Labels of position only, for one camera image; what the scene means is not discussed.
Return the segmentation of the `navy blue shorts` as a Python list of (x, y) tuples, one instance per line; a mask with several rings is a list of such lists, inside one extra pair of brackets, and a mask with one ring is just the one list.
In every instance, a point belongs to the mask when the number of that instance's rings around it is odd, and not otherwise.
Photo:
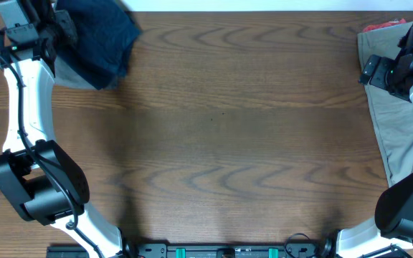
[(89, 58), (130, 56), (141, 34), (138, 23), (117, 1), (64, 0), (57, 2), (56, 9), (68, 11), (78, 35), (77, 44), (61, 48), (57, 57), (70, 52)]

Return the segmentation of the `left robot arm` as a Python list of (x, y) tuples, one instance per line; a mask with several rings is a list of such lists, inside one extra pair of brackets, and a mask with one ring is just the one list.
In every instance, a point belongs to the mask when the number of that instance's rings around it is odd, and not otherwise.
[(130, 257), (120, 229), (90, 203), (82, 169), (56, 143), (52, 89), (57, 52), (77, 43), (70, 15), (50, 1), (0, 1), (0, 68), (9, 88), (9, 126), (0, 191), (25, 221), (72, 237), (87, 257)]

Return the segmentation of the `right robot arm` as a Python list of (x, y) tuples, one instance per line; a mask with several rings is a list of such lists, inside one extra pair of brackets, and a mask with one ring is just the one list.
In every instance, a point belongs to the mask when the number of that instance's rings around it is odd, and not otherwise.
[(413, 249), (413, 22), (358, 36), (361, 76), (388, 188), (374, 215), (330, 235), (321, 257), (406, 257)]

